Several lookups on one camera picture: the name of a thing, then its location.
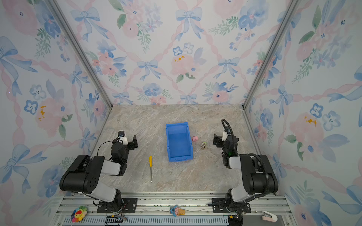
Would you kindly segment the yellow handle screwdriver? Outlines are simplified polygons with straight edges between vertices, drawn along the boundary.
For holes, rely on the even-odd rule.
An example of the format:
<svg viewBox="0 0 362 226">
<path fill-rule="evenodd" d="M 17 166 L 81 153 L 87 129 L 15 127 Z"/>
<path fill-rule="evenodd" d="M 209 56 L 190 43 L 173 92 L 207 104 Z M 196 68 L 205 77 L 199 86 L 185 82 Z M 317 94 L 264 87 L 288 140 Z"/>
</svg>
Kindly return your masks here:
<svg viewBox="0 0 362 226">
<path fill-rule="evenodd" d="M 149 166 L 150 166 L 150 181 L 152 182 L 152 167 L 153 167 L 153 158 L 149 157 Z"/>
</svg>

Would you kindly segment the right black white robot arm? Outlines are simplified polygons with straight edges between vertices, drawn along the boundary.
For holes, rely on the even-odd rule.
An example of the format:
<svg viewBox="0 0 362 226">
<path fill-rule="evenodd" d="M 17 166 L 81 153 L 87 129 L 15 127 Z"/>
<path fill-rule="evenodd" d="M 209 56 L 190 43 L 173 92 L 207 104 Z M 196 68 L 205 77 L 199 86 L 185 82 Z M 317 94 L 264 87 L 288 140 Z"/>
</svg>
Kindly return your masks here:
<svg viewBox="0 0 362 226">
<path fill-rule="evenodd" d="M 278 191 L 278 181 L 266 155 L 254 153 L 239 154 L 238 138 L 224 132 L 214 134 L 213 145 L 222 149 L 222 161 L 228 169 L 241 172 L 241 184 L 231 188 L 225 198 L 213 198 L 209 206 L 214 213 L 250 213 L 250 202 Z"/>
</svg>

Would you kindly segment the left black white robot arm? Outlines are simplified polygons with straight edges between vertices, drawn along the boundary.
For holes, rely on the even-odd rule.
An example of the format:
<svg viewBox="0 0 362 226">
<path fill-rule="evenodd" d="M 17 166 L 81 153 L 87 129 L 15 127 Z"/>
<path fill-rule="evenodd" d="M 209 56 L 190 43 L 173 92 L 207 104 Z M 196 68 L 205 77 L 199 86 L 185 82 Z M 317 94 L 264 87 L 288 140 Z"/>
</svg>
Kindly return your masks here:
<svg viewBox="0 0 362 226">
<path fill-rule="evenodd" d="M 127 169 L 129 153 L 138 148 L 136 136 L 128 141 L 124 131 L 112 140 L 111 158 L 79 155 L 62 176 L 62 191 L 82 193 L 93 199 L 97 213 L 135 213 L 137 198 L 123 198 L 121 191 L 100 181 L 101 175 L 123 176 Z"/>
</svg>

